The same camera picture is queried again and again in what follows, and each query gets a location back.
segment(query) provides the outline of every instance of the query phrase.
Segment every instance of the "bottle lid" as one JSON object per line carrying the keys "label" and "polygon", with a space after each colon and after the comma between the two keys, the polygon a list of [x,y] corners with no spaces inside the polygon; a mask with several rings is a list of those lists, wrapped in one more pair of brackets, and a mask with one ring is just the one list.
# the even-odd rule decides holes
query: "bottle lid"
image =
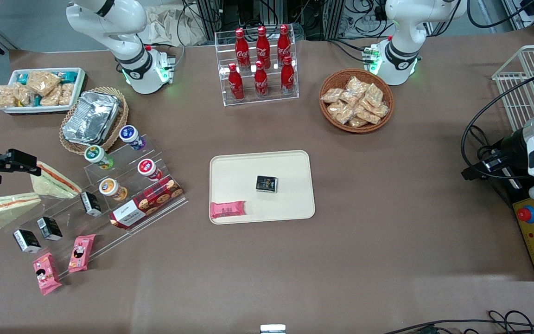
{"label": "bottle lid", "polygon": [[125,125],[119,131],[119,137],[124,142],[132,142],[139,136],[139,132],[133,125]]}
{"label": "bottle lid", "polygon": [[144,177],[148,177],[155,173],[156,166],[152,159],[143,159],[140,161],[140,164],[137,165],[137,170],[141,175],[144,175]]}
{"label": "bottle lid", "polygon": [[104,158],[104,149],[98,145],[89,146],[83,153],[83,157],[91,163],[96,163]]}
{"label": "bottle lid", "polygon": [[100,193],[105,196],[114,195],[114,193],[119,190],[119,183],[112,178],[106,178],[100,182],[98,190],[100,190]]}

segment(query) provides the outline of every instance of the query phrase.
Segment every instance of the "coca-cola bottle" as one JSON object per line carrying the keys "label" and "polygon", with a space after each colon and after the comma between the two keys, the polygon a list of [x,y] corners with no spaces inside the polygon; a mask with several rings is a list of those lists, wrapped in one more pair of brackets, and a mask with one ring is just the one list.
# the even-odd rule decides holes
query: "coca-cola bottle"
{"label": "coca-cola bottle", "polygon": [[248,43],[244,39],[244,30],[237,28],[236,44],[234,50],[236,51],[236,59],[241,72],[250,71],[250,55],[248,54]]}
{"label": "coca-cola bottle", "polygon": [[277,40],[277,64],[279,68],[284,66],[284,57],[290,55],[290,36],[288,25],[280,26],[280,39]]}
{"label": "coca-cola bottle", "polygon": [[269,41],[265,34],[267,34],[267,28],[260,26],[258,28],[259,38],[257,39],[257,59],[263,62],[265,68],[271,67],[271,59],[269,59]]}
{"label": "coca-cola bottle", "polygon": [[229,63],[230,74],[228,75],[228,82],[230,84],[230,90],[234,96],[234,101],[240,102],[244,100],[244,88],[242,87],[242,77],[240,73],[236,71],[236,64]]}
{"label": "coca-cola bottle", "polygon": [[292,95],[294,92],[294,68],[292,67],[292,57],[284,57],[284,66],[281,68],[281,93]]}
{"label": "coca-cola bottle", "polygon": [[263,62],[258,60],[255,65],[257,71],[254,73],[254,90],[257,93],[257,98],[265,99],[269,95],[269,87],[267,87],[267,73],[263,68]]}

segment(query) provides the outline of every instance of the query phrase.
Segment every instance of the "pink snack package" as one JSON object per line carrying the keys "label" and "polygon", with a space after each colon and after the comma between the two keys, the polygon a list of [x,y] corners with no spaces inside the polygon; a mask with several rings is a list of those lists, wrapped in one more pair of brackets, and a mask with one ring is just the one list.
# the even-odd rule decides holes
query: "pink snack package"
{"label": "pink snack package", "polygon": [[210,217],[212,218],[243,216],[245,214],[244,201],[235,201],[229,203],[212,202],[210,206]]}
{"label": "pink snack package", "polygon": [[38,279],[38,287],[43,296],[49,292],[59,288],[62,284],[59,282],[59,275],[53,262],[53,255],[50,252],[32,262],[34,271],[36,271],[36,278]]}
{"label": "pink snack package", "polygon": [[70,273],[88,269],[89,253],[92,251],[95,236],[95,234],[90,234],[76,237],[70,258]]}

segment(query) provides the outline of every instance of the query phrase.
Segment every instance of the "acrylic bottle rack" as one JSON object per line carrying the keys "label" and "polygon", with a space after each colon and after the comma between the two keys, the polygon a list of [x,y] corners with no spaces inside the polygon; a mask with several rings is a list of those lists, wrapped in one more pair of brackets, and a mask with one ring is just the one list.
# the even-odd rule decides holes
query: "acrylic bottle rack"
{"label": "acrylic bottle rack", "polygon": [[238,69],[240,76],[242,76],[242,84],[244,87],[244,100],[239,102],[234,100],[228,82],[228,64],[235,63],[238,65],[235,52],[235,32],[216,32],[216,57],[218,59],[218,75],[220,76],[220,85],[222,89],[224,106],[297,99],[299,97],[298,61],[294,28],[292,25],[288,25],[288,28],[290,29],[290,32],[288,32],[288,36],[290,36],[290,57],[292,57],[292,67],[294,67],[294,89],[292,94],[284,95],[281,93],[281,68],[277,64],[277,40],[280,38],[280,28],[278,26],[269,26],[267,27],[267,40],[269,40],[271,68],[265,69],[265,73],[267,74],[267,83],[269,86],[269,95],[261,99],[256,97],[254,93],[254,72],[256,70],[254,62],[257,61],[256,41],[258,34],[257,28],[248,28],[244,29],[244,38],[246,38],[246,41],[248,42],[251,70],[248,72],[240,72],[240,68]]}

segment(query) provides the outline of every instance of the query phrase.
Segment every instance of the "sandwich wedge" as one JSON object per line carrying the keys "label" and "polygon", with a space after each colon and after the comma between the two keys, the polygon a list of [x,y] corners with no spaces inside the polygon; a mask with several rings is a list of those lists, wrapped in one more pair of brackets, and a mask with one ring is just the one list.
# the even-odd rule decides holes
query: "sandwich wedge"
{"label": "sandwich wedge", "polygon": [[31,174],[30,178],[32,179],[32,188],[38,195],[72,199],[82,192],[80,186],[63,176],[53,167],[42,161],[38,161],[36,165],[42,169],[40,177]]}
{"label": "sandwich wedge", "polygon": [[40,203],[36,193],[0,197],[0,230]]}

